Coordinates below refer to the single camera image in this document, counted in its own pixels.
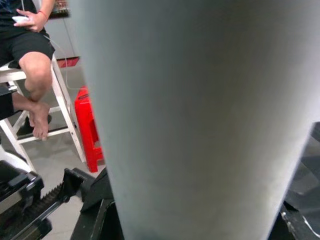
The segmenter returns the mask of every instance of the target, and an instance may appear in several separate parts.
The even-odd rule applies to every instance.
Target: red plastic stool
[[[100,146],[95,118],[91,107],[88,89],[83,86],[74,101],[75,114],[79,124],[79,130],[84,147],[86,163],[91,173],[98,171],[98,161],[104,158]]]

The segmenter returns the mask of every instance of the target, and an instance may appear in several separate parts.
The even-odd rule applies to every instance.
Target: gray pole
[[[71,0],[126,240],[265,240],[320,95],[319,0]]]

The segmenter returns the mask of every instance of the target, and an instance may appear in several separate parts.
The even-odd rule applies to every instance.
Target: man
[[[51,59],[54,53],[50,41],[44,37],[47,35],[44,25],[54,4],[55,0],[42,0],[37,12],[32,0],[0,0],[0,66],[13,61],[10,67],[24,71],[24,85],[30,96],[26,98],[14,93],[13,106],[17,110],[29,111],[33,135],[42,140],[48,135],[50,108],[40,100],[52,85]],[[29,20],[15,23],[12,17],[21,15]]]

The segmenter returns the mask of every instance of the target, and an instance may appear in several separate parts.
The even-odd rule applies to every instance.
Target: black shorts
[[[20,35],[1,40],[0,67],[13,61],[9,67],[19,69],[19,60],[30,52],[43,53],[52,59],[55,49],[42,33],[27,31]]]

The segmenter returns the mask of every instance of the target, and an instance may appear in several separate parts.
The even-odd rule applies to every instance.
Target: white stool
[[[15,81],[26,79],[26,75],[23,71],[19,69],[8,68],[8,65],[9,64],[0,67],[0,84],[9,83],[10,85],[16,85],[18,92],[22,94],[19,86],[15,84]],[[80,160],[82,162],[85,162],[86,158],[84,155],[84,151],[82,149],[79,137],[77,135],[77,132],[74,126],[74,123],[75,123],[77,126],[77,129],[79,129],[75,109],[73,104],[71,103],[71,99],[67,91],[63,76],[61,74],[57,60],[54,56],[51,64],[51,72],[52,72],[52,89],[56,97],[56,100],[58,102],[58,106],[50,108],[49,113],[61,111],[66,123],[66,127],[50,130],[48,133],[48,137],[69,132],[73,139],[76,150],[79,154]],[[6,134],[9,141],[11,142],[15,151],[26,159],[27,163],[32,168],[32,170],[35,170],[22,144],[34,141],[36,140],[36,138],[34,136],[30,136],[30,137],[17,136],[17,132],[19,128],[22,126],[22,124],[25,122],[27,115],[28,115],[28,112],[23,111],[13,126],[10,124],[8,119],[1,120],[0,126],[3,129],[4,133]]]

